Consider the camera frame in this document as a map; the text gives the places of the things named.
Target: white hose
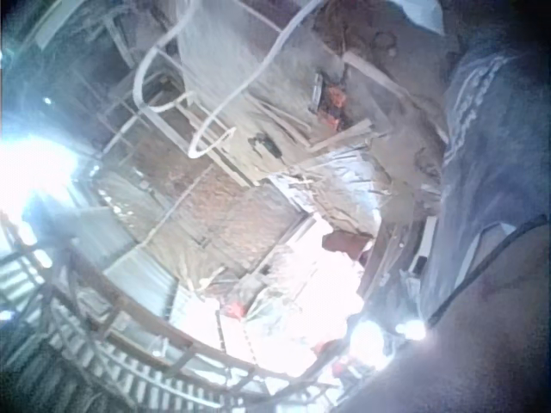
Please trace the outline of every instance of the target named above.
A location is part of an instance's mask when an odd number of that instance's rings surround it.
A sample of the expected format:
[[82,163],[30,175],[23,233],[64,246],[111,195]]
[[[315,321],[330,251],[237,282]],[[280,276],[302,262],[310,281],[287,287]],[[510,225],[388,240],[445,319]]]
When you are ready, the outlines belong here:
[[197,158],[202,157],[205,155],[208,151],[213,149],[216,145],[219,145],[220,142],[222,142],[224,139],[226,139],[231,133],[235,132],[235,128],[232,128],[228,130],[226,133],[224,133],[218,140],[216,140],[213,144],[211,144],[207,149],[203,151],[198,151],[197,146],[199,142],[201,141],[201,138],[203,137],[203,134],[207,131],[207,129],[210,127],[210,124],[213,123],[214,119],[224,110],[224,108],[232,102],[233,99],[235,99],[237,96],[239,96],[241,93],[243,93],[244,90],[246,90],[251,83],[253,83],[257,78],[262,75],[262,73],[266,70],[268,65],[272,63],[272,61],[276,58],[277,53],[281,51],[283,48],[283,45],[285,45],[285,42],[288,40],[288,38],[293,34],[293,31],[302,23],[302,21],[310,14],[314,9],[316,9],[320,4],[322,4],[324,0],[310,0],[306,6],[304,6],[294,17],[291,19],[291,21],[288,23],[288,25],[282,30],[282,32],[277,36],[277,39],[275,40],[274,45],[269,50],[268,54],[262,61],[262,63],[257,67],[257,69],[252,73],[252,75],[249,76],[247,80],[245,80],[238,88],[236,88],[203,122],[199,130],[193,135],[193,138],[191,139],[191,145],[189,146],[189,152],[188,156],[191,158]]
[[[170,126],[163,118],[161,118],[158,113],[161,113],[165,110],[168,110],[170,108],[174,108],[177,103],[181,102],[188,96],[191,96],[194,94],[194,92],[186,92],[182,95],[180,95],[175,101],[166,103],[162,106],[157,107],[150,107],[144,102],[144,96],[143,96],[143,84],[145,79],[145,74],[147,73],[147,70],[149,69],[149,66],[159,53],[175,36],[177,36],[189,23],[195,12],[197,11],[199,4],[201,0],[189,0],[187,4],[187,8],[184,11],[184,14],[180,21],[177,23],[176,26],[174,26],[171,30],[169,30],[166,34],[160,37],[159,40],[155,43],[155,45],[145,54],[145,57],[141,61],[141,63],[138,66],[138,70],[136,71],[136,76],[134,78],[134,85],[133,85],[133,99],[136,103],[136,106],[157,126],[161,131],[170,139],[172,140],[176,145],[178,145],[183,150],[182,136],[175,131],[172,126]],[[246,90],[251,83],[253,83],[257,78],[266,70],[268,65],[274,60],[277,53],[281,51],[283,46],[285,45],[285,42],[288,40],[288,38],[293,34],[293,31],[302,23],[302,21],[310,14],[314,9],[316,9],[320,4],[322,4],[324,0],[310,0],[310,2],[303,7],[294,17],[291,19],[291,21],[288,23],[288,25],[282,30],[282,32],[277,36],[277,39],[274,42],[274,45],[269,50],[268,54],[262,61],[262,63],[257,67],[257,69],[249,76],[249,78],[244,81],[238,88],[236,88],[202,123],[199,130],[193,135],[193,138],[191,139],[191,144],[189,145],[189,148],[187,149],[188,156],[191,158],[198,158],[202,157],[209,151],[211,151],[214,147],[218,146],[220,143],[222,143],[224,140],[229,139],[233,136],[233,134],[236,131],[235,127],[232,127],[225,131],[222,136],[220,136],[217,140],[215,140],[210,146],[208,146],[206,149],[202,151],[197,150],[197,146],[201,142],[201,138],[207,131],[207,129],[210,127],[210,125],[213,123],[213,121],[216,120],[217,116],[224,110],[224,108],[230,104],[233,99],[235,99],[237,96],[239,96],[241,93],[243,93],[244,90]]]

